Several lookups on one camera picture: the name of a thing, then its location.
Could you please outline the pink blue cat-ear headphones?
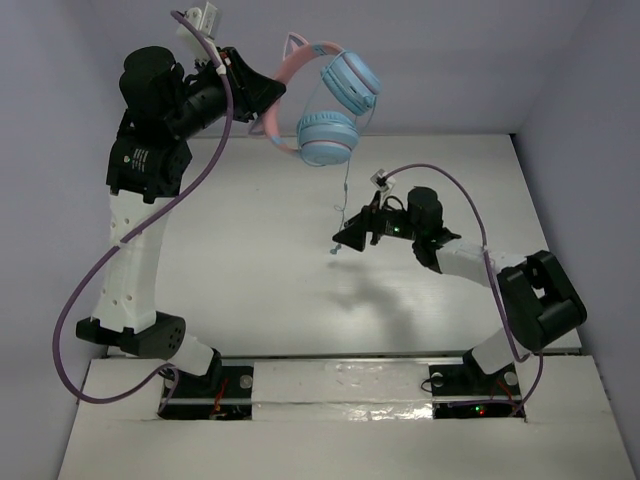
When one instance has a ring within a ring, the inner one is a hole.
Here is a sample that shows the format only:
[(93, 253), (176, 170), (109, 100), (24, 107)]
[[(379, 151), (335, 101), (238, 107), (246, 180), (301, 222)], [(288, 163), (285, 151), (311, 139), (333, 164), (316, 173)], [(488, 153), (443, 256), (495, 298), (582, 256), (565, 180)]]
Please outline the pink blue cat-ear headphones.
[(295, 144), (281, 133), (279, 100), (248, 130), (249, 136), (264, 138), (281, 152), (318, 168), (350, 162), (360, 141), (358, 120), (373, 116), (382, 91), (378, 76), (355, 51), (331, 41), (311, 42), (294, 32), (286, 36), (274, 79), (288, 86), (306, 66), (320, 59), (326, 64), (295, 125)]

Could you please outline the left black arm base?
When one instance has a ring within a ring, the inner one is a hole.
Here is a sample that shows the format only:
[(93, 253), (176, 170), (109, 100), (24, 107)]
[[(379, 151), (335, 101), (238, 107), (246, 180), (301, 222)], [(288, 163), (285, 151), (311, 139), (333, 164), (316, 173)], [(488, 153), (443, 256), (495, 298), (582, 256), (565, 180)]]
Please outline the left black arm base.
[(254, 365), (220, 360), (211, 373), (179, 372), (177, 385), (164, 373), (159, 416), (164, 420), (242, 421), (252, 419)]

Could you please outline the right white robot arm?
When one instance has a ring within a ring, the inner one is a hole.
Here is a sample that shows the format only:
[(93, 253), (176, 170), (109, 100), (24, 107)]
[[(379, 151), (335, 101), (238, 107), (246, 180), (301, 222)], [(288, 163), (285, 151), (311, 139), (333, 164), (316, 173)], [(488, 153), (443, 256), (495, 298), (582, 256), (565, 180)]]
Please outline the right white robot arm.
[(530, 255), (492, 253), (445, 227), (437, 193), (415, 187), (401, 208), (388, 206), (381, 193), (347, 220), (333, 240), (364, 251), (384, 236), (408, 240), (423, 267), (489, 288), (502, 327), (463, 356), (463, 384), (483, 393), (508, 364), (544, 350), (587, 319), (586, 307), (559, 260), (540, 250)]

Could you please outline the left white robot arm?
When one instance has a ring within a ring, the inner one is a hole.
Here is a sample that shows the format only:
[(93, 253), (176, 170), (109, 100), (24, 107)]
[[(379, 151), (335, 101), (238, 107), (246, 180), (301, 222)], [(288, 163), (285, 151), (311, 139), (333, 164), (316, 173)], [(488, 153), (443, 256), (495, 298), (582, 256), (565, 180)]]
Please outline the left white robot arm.
[(124, 61), (119, 88), (126, 109), (111, 148), (106, 184), (111, 210), (107, 263), (97, 306), (76, 324), (77, 338), (139, 358), (170, 362), (200, 394), (222, 382), (218, 352), (189, 334), (183, 318), (157, 310), (156, 278), (168, 208), (186, 193), (191, 137), (225, 115), (248, 123), (285, 93), (238, 50), (219, 49), (227, 72), (210, 62), (186, 75), (173, 54), (151, 46)]

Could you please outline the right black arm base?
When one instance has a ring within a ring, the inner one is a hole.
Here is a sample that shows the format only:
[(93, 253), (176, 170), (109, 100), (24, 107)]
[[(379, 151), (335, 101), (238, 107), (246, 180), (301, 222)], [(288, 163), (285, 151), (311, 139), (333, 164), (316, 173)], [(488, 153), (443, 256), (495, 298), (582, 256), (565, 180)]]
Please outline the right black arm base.
[(420, 389), (431, 396), (437, 420), (525, 418), (514, 363), (487, 374), (464, 354), (460, 363), (431, 364)]

